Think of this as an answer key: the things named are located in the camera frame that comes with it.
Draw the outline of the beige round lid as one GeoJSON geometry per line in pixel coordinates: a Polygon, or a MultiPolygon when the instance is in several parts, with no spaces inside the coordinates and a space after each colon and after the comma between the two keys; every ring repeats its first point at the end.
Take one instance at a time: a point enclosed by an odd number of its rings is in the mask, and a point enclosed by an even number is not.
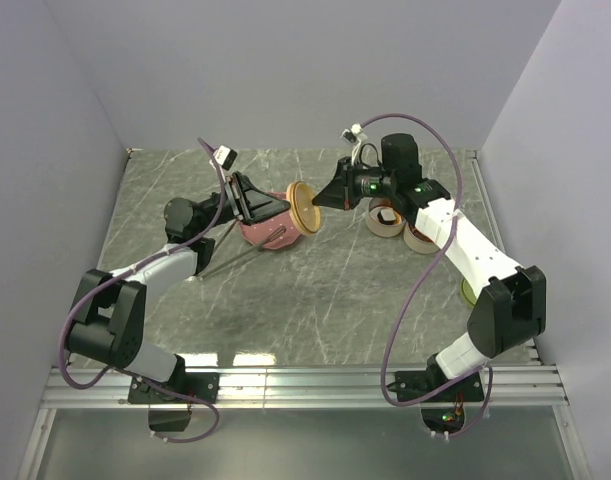
{"type": "Polygon", "coordinates": [[[312,188],[302,181],[290,183],[286,190],[290,218],[302,235],[314,235],[321,226],[321,212],[313,203],[314,196],[312,188]]]}

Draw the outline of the metal tongs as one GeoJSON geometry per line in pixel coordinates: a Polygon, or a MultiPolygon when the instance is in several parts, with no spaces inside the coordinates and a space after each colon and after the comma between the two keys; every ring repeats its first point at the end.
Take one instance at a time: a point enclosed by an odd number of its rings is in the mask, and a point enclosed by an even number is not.
{"type": "Polygon", "coordinates": [[[206,279],[210,276],[213,276],[214,274],[220,272],[221,270],[225,269],[226,267],[233,265],[234,263],[236,263],[237,261],[241,260],[243,257],[250,255],[254,252],[260,252],[262,251],[265,246],[268,243],[271,243],[275,240],[278,240],[279,238],[281,238],[283,236],[283,234],[287,231],[287,228],[284,225],[281,225],[280,227],[278,227],[276,230],[272,231],[269,235],[267,235],[265,238],[263,238],[261,241],[253,244],[251,247],[247,248],[246,250],[240,252],[239,254],[235,255],[234,257],[230,258],[229,260],[222,262],[221,264],[217,265],[216,267],[213,267],[207,271],[203,271],[198,275],[198,278],[200,279],[206,279]]]}

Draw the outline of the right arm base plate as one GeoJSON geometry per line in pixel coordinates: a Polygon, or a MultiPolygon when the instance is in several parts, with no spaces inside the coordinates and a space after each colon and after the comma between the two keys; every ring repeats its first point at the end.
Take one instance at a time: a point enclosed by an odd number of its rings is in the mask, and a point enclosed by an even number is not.
{"type": "Polygon", "coordinates": [[[396,396],[398,402],[407,402],[427,395],[434,390],[440,392],[428,399],[430,403],[481,402],[485,393],[481,376],[478,372],[450,384],[440,371],[431,373],[428,370],[399,370],[394,373],[394,380],[387,385],[389,392],[396,396]]]}

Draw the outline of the green round lid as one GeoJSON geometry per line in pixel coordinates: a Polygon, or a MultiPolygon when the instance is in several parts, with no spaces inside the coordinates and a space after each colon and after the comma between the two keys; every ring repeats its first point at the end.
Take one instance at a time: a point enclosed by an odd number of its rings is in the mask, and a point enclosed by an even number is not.
{"type": "Polygon", "coordinates": [[[470,308],[473,308],[474,305],[477,302],[477,297],[476,297],[476,295],[475,295],[471,285],[469,284],[469,282],[466,279],[462,279],[461,280],[460,293],[461,293],[461,296],[462,296],[463,300],[465,301],[465,303],[470,308]]]}

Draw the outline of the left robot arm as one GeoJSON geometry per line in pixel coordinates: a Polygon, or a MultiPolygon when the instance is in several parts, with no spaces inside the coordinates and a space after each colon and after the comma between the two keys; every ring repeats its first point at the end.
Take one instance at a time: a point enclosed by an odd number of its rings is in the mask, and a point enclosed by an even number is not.
{"type": "Polygon", "coordinates": [[[74,353],[152,382],[152,390],[165,402],[187,392],[184,359],[144,340],[148,301],[208,266],[215,242],[207,234],[213,227],[234,221],[256,225],[291,207],[239,172],[219,182],[220,192],[201,202],[174,198],[166,204],[167,242],[159,251],[123,269],[92,269],[83,275],[57,354],[61,376],[71,387],[82,390],[95,384],[78,383],[68,374],[66,356],[74,353]]]}

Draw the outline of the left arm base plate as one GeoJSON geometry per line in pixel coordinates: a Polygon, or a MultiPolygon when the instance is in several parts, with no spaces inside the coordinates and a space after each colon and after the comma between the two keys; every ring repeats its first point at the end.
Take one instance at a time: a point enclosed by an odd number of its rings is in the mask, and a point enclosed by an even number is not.
{"type": "Polygon", "coordinates": [[[129,389],[127,402],[132,405],[158,405],[186,402],[185,397],[194,397],[209,404],[216,402],[219,390],[218,373],[186,373],[184,378],[174,384],[152,387],[145,381],[133,380],[129,389]]]}

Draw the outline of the sushi piece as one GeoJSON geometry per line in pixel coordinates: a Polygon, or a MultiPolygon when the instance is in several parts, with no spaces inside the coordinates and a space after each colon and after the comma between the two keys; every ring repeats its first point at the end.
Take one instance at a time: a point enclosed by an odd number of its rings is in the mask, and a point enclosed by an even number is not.
{"type": "Polygon", "coordinates": [[[377,219],[384,225],[396,225],[398,223],[398,216],[391,208],[382,208],[379,210],[377,213],[377,219]]]}

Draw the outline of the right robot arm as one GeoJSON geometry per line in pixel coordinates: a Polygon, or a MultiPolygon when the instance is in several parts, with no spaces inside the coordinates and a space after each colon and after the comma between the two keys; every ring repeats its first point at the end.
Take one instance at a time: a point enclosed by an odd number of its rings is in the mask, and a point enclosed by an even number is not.
{"type": "Polygon", "coordinates": [[[412,135],[383,137],[376,166],[362,161],[366,136],[359,126],[342,136],[352,145],[352,153],[338,161],[314,204],[352,210],[364,198],[388,200],[408,226],[438,247],[436,256],[452,263],[476,298],[465,333],[429,359],[416,400],[449,399],[463,379],[491,359],[544,332],[545,275],[500,251],[462,213],[459,194],[450,194],[423,175],[412,135]]]}

